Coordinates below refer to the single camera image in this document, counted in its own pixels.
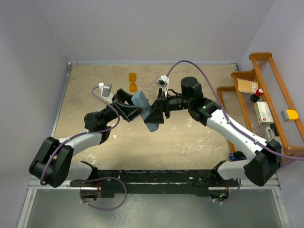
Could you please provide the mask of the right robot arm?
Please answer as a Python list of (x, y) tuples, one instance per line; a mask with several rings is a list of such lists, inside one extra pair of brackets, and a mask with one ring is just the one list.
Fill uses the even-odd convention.
[(264, 186), (281, 167), (282, 159), (275, 154), (281, 152), (281, 144), (276, 140), (267, 141), (225, 116), (223, 108), (203, 96), (201, 84), (196, 78), (185, 77), (180, 85), (181, 93), (174, 96), (166, 96), (159, 89), (153, 104), (149, 104), (145, 96), (142, 97), (148, 113), (144, 122), (153, 124), (157, 130), (171, 111), (188, 110), (195, 121), (224, 136), (245, 156), (241, 161), (221, 163), (211, 174), (212, 182), (222, 186), (230, 179), (249, 179), (257, 186)]

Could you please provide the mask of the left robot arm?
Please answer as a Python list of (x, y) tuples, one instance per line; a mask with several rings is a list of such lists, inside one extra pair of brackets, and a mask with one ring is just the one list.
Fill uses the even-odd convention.
[(108, 126), (112, 120), (131, 122), (147, 111), (147, 107), (133, 104), (132, 96), (122, 89), (118, 90), (117, 95), (110, 94), (108, 99), (97, 95), (94, 90), (91, 92), (106, 105), (105, 109), (85, 115), (85, 131), (61, 139), (48, 137), (43, 141), (29, 167), (29, 173), (38, 178), (41, 185), (56, 188), (67, 180), (81, 180), (86, 186), (95, 185), (98, 175), (94, 167), (85, 161), (72, 165), (72, 158), (104, 143), (113, 129)]

